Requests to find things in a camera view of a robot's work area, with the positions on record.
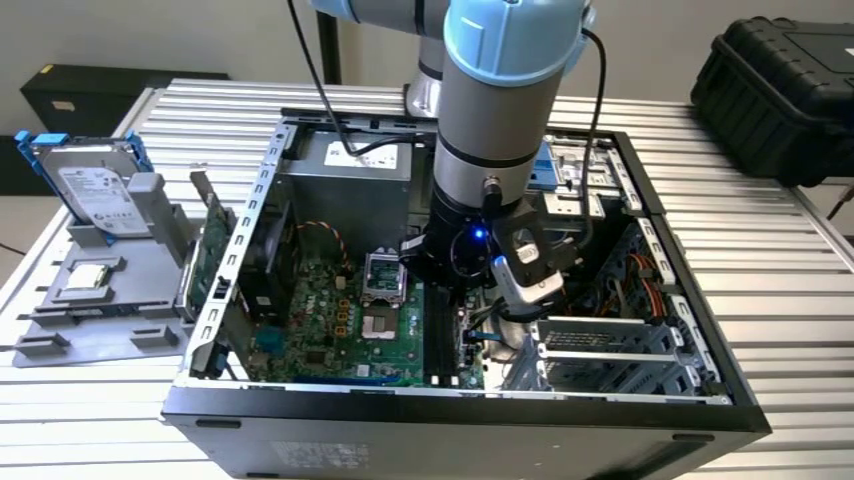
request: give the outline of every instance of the white wall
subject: white wall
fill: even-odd
[[[594,0],[594,6],[595,30],[609,53],[611,98],[688,101],[712,40],[738,18],[854,22],[852,0]],[[349,25],[341,40],[347,83],[399,86],[410,80],[418,55],[411,36]],[[597,54],[589,48],[561,93],[595,95],[598,74]]]
[[[306,82],[285,0],[3,0],[0,134],[42,124],[19,92],[47,63],[226,72]],[[298,0],[313,55],[315,15]]]

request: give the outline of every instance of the motherboard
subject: motherboard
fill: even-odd
[[[341,265],[306,259],[282,324],[259,324],[251,345],[254,381],[354,386],[429,386],[425,378],[425,285],[399,264]],[[382,297],[401,283],[403,295]],[[461,371],[462,387],[483,385],[481,365]]]

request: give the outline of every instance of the orange wire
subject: orange wire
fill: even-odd
[[[641,257],[640,255],[636,255],[634,253],[629,254],[629,256],[638,263],[638,270],[642,270],[645,267],[648,267],[646,262],[642,260],[644,257]],[[657,301],[658,297],[653,293],[653,288],[650,287],[650,284],[646,278],[641,279],[641,283],[644,284],[644,289],[646,290],[646,293],[650,296],[650,305],[653,306],[653,316],[658,317],[661,315],[661,307]]]
[[[656,262],[653,261],[653,259],[652,259],[650,257],[646,257],[646,256],[641,255],[641,258],[642,258],[644,260],[646,260],[646,262],[648,262],[648,264],[649,264],[650,268],[653,268],[653,269],[658,269],[658,267],[657,267],[657,265],[656,265]],[[657,296],[658,296],[658,304],[660,304],[660,306],[661,306],[661,309],[660,309],[660,310],[661,310],[661,313],[662,313],[662,315],[668,315],[668,307],[665,306],[665,299],[664,299],[664,297],[662,297],[662,292],[661,292],[661,290],[656,290],[656,294],[657,294]]]
[[[614,302],[615,302],[615,301],[617,301],[617,299],[615,299],[615,298],[611,298],[611,299],[606,302],[605,306],[602,307],[602,310],[599,310],[599,313],[598,313],[597,317],[601,317],[602,315],[605,315],[605,314],[607,313],[607,311],[611,309],[611,306],[614,305]]]

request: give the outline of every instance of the metal table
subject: metal table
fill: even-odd
[[[339,110],[402,113],[397,89],[330,87]],[[282,106],[321,108],[306,85],[178,80],[148,90],[119,131],[140,132],[167,194],[203,213],[188,180],[207,166],[241,209]],[[561,97],[554,125],[586,128],[594,102]],[[629,133],[774,434],[682,480],[854,478],[854,254],[797,190],[742,176],[678,103],[607,100]],[[27,328],[68,249],[64,209],[0,290],[0,346]],[[178,357],[18,370],[0,353],[0,476],[221,479],[158,420]]]

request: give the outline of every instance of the black cabinet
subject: black cabinet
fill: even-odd
[[[22,93],[48,131],[108,137],[146,87],[166,87],[174,78],[229,80],[229,75],[46,65]]]

